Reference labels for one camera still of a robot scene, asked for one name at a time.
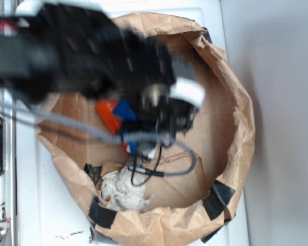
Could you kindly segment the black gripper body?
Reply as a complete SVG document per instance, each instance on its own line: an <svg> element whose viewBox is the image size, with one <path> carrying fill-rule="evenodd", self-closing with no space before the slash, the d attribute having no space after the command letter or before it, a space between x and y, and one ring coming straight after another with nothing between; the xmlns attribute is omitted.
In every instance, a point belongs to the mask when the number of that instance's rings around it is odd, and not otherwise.
<svg viewBox="0 0 308 246"><path fill-rule="evenodd" d="M131 116L121 116L123 133L186 134L200 111L205 89L195 79L192 65L154 38L122 39L120 83Z"/></svg>

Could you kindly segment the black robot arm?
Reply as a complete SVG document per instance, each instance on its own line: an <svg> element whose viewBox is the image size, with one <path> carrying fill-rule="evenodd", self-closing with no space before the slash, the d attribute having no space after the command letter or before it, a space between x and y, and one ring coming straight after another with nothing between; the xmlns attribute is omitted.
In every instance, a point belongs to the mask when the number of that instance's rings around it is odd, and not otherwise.
<svg viewBox="0 0 308 246"><path fill-rule="evenodd" d="M117 135L92 130L116 143L173 140L192 127L205 97L192 66L164 43L101 11L52 3L32 15L0 16L0 87L27 104L49 93L120 97Z"/></svg>

